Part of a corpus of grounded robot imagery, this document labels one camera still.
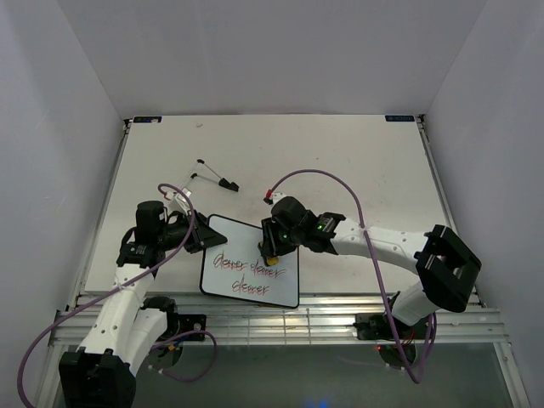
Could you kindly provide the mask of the yellow whiteboard eraser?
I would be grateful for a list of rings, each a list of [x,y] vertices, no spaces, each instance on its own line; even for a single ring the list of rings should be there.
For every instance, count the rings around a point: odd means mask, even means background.
[[[278,257],[265,257],[264,261],[268,266],[274,266],[274,265],[277,265],[279,263],[279,258]]]

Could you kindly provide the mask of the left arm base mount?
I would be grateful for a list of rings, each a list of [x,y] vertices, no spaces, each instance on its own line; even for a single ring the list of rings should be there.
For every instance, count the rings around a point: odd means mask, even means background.
[[[167,313],[167,329],[161,335],[161,340],[167,340],[183,332],[205,330],[206,324],[205,314]]]

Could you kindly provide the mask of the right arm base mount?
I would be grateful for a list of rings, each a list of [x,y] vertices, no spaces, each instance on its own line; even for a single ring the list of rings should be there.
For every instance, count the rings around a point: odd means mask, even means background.
[[[394,324],[401,342],[423,340],[428,329],[427,319],[419,320],[414,326],[407,326],[396,319]],[[394,340],[393,331],[385,314],[356,314],[353,327],[359,340]]]

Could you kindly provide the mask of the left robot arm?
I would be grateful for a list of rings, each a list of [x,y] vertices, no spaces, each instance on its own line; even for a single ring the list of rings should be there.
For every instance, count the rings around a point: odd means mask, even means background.
[[[77,350],[62,355],[59,375],[68,407],[129,407],[136,376],[154,348],[211,334],[184,323],[170,297],[148,297],[158,266],[169,253],[198,253],[227,243],[198,212],[168,213],[160,201],[138,204],[136,224],[122,238],[112,294]]]

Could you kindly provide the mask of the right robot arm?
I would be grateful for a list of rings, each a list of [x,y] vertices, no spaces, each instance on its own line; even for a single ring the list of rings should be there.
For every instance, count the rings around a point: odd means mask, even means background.
[[[266,265],[305,247],[392,264],[417,277],[416,284],[388,299],[382,318],[364,323],[369,337],[404,337],[439,309],[466,310],[482,263],[450,227],[436,224],[429,232],[364,228],[339,213],[316,215],[289,195],[274,193],[266,203],[271,213],[261,222],[263,239],[258,245]]]

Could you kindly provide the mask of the small whiteboard black frame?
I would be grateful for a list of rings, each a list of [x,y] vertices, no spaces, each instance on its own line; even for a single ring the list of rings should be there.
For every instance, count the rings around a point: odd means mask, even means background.
[[[284,309],[298,307],[298,251],[267,266],[258,250],[262,238],[259,227],[217,214],[210,216],[209,226],[227,242],[203,253],[199,284],[203,294]]]

